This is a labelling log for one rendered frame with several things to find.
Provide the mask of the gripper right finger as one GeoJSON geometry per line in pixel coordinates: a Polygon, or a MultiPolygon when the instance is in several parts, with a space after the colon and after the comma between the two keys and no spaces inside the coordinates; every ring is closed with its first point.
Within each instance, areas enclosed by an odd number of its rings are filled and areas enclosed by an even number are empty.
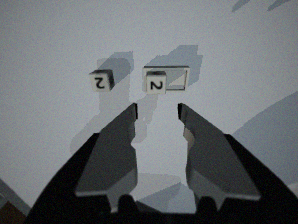
{"type": "Polygon", "coordinates": [[[220,215],[249,224],[298,224],[297,196],[259,159],[186,104],[178,103],[178,118],[196,208],[202,196],[210,196],[220,215]]]}

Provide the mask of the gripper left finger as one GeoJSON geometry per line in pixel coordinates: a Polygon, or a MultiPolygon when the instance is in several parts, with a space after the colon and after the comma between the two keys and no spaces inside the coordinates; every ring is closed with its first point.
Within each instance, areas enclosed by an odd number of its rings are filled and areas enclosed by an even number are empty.
{"type": "Polygon", "coordinates": [[[94,133],[49,181],[23,224],[85,224],[116,212],[119,197],[138,183],[136,119],[132,103],[94,133]]]}

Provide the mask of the white cube with black digits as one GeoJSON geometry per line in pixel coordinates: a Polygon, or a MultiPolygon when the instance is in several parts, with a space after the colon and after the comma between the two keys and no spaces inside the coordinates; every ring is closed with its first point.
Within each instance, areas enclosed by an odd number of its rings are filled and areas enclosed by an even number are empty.
{"type": "Polygon", "coordinates": [[[94,92],[110,92],[115,86],[111,69],[95,70],[89,73],[89,78],[94,92]]]}

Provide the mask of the white cube with black digit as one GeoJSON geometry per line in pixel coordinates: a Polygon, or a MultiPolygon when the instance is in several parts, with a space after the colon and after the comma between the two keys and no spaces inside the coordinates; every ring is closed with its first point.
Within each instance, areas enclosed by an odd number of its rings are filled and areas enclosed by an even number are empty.
{"type": "Polygon", "coordinates": [[[166,83],[165,71],[147,72],[147,94],[166,94],[166,83]]]}

